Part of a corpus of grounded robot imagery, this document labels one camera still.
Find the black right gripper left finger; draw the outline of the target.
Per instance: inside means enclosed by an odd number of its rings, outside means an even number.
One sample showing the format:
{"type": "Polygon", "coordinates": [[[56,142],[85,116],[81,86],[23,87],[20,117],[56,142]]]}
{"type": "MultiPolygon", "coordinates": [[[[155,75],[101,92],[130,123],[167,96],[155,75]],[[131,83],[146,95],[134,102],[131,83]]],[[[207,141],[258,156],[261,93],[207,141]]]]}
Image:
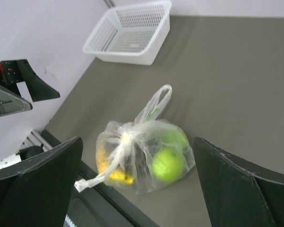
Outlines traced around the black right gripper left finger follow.
{"type": "Polygon", "coordinates": [[[0,169],[0,227],[62,227],[82,152],[74,137],[0,169]]]}

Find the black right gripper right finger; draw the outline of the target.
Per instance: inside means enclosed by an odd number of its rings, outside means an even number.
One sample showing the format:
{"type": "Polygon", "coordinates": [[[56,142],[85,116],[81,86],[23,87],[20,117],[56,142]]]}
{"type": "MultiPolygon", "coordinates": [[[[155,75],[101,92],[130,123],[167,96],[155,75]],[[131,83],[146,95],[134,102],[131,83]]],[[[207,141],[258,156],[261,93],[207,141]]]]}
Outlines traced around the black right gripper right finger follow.
{"type": "Polygon", "coordinates": [[[193,153],[213,227],[284,227],[284,174],[200,137],[193,153]]]}

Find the green apple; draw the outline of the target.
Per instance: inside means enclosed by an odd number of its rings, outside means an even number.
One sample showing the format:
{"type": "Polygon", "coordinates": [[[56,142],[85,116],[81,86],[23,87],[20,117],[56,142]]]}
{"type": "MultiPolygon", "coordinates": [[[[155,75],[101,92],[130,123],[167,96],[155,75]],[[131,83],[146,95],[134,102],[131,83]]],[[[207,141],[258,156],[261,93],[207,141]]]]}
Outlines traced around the green apple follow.
{"type": "Polygon", "coordinates": [[[151,170],[161,181],[174,182],[180,178],[184,171],[184,156],[175,147],[165,146],[153,158],[151,170]]]}

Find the clear plastic bag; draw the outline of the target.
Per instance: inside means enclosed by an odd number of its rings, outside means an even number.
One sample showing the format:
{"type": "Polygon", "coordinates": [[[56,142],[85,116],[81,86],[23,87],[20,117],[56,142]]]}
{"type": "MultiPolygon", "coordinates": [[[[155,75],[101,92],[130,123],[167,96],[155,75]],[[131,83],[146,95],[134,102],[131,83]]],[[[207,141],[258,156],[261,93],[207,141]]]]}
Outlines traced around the clear plastic bag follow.
{"type": "Polygon", "coordinates": [[[104,173],[98,173],[92,179],[76,181],[74,186],[78,192],[104,183],[137,194],[148,193],[180,180],[195,166],[193,150],[183,130],[168,121],[158,119],[171,95],[172,86],[163,85],[133,122],[110,121],[105,130],[98,135],[96,149],[97,146],[104,145],[109,154],[117,145],[127,149],[127,156],[121,162],[121,168],[134,177],[134,183],[123,184],[105,180],[116,167],[111,166],[104,173]],[[178,180],[171,183],[159,180],[151,170],[154,155],[165,146],[175,147],[184,156],[184,171],[178,180]]]}

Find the yellow banana bunch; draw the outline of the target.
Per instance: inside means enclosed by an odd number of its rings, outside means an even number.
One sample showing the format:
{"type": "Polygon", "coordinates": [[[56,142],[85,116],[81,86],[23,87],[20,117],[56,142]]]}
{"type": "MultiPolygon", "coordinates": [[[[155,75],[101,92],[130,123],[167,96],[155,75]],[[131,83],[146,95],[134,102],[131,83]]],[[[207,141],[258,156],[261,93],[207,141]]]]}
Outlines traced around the yellow banana bunch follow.
{"type": "Polygon", "coordinates": [[[127,156],[127,149],[117,145],[109,154],[104,145],[97,146],[96,149],[96,165],[99,174],[104,173],[109,167],[116,166],[112,172],[105,178],[114,183],[133,184],[134,177],[121,168],[121,162],[127,156]]]}

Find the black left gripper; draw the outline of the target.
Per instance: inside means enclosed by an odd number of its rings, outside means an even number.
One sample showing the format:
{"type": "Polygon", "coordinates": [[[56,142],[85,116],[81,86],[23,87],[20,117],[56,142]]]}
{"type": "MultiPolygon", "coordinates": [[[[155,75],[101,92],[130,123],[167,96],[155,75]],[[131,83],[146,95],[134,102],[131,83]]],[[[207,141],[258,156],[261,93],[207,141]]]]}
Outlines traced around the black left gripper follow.
{"type": "MultiPolygon", "coordinates": [[[[21,80],[26,83],[33,102],[60,98],[60,93],[40,79],[28,60],[16,60],[21,80]]],[[[30,111],[32,104],[23,99],[15,83],[9,83],[0,62],[0,117],[30,111]]]]}

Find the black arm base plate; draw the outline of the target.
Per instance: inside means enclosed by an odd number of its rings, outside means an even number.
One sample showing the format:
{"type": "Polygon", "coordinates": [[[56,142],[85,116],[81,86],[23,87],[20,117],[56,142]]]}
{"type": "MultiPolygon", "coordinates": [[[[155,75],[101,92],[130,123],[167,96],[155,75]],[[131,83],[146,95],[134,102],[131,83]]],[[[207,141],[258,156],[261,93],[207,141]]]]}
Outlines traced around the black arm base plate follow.
{"type": "Polygon", "coordinates": [[[115,188],[101,183],[83,192],[74,190],[67,214],[78,227],[157,227],[115,188]]]}

